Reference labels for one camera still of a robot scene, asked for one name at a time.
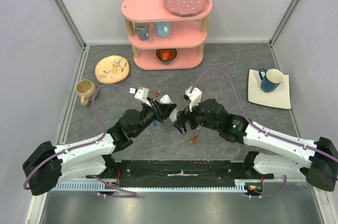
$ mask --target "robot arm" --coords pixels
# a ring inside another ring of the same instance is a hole
[[[194,88],[190,93],[191,88],[187,89],[184,95],[190,104],[184,110],[178,111],[174,122],[174,126],[182,134],[186,133],[185,123],[189,122],[191,129],[196,129],[198,126],[206,127],[218,132],[219,136],[226,141],[267,149],[281,156],[258,152],[249,152],[247,155],[252,159],[253,168],[260,174],[284,174],[294,178],[306,176],[306,181],[311,185],[325,191],[334,190],[338,164],[305,147],[320,149],[338,157],[338,152],[331,140],[321,137],[316,142],[276,132],[257,122],[248,123],[242,116],[229,114],[215,99],[201,101],[202,92]],[[270,134],[280,136],[286,141],[272,137]]]
[[[168,119],[176,108],[176,104],[171,102],[168,95],[160,101],[148,98],[147,88],[137,89],[135,98],[142,102],[142,111],[125,111],[100,141],[98,139],[103,134],[67,145],[53,146],[51,142],[42,143],[23,164],[26,177],[47,158],[62,151],[64,153],[54,157],[33,174],[29,180],[32,194],[43,194],[62,181],[81,176],[110,176],[106,173],[114,172],[116,164],[111,154],[130,146],[133,143],[131,138],[137,137],[154,120],[163,122]]]

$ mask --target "polka dot plate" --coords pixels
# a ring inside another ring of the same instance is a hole
[[[209,0],[164,0],[164,6],[173,15],[191,17],[201,13]]]

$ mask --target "square white plate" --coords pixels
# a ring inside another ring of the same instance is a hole
[[[248,101],[268,107],[291,109],[289,75],[284,75],[284,81],[272,92],[265,93],[260,89],[258,71],[249,70]]]

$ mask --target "light blue mug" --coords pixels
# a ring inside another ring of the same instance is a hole
[[[161,38],[166,38],[170,34],[171,22],[155,22],[156,33]]]
[[[262,80],[260,88],[264,92],[274,91],[284,80],[284,74],[277,69],[266,70],[265,68],[261,68],[259,69],[258,74]]]
[[[138,36],[138,38],[141,41],[148,40],[150,38],[149,36],[149,23],[147,22],[135,22],[134,23],[135,32]]]

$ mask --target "cream mug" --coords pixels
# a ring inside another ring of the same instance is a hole
[[[96,90],[94,82],[90,80],[81,80],[76,84],[76,93],[81,98],[81,105],[86,106],[91,101]]]

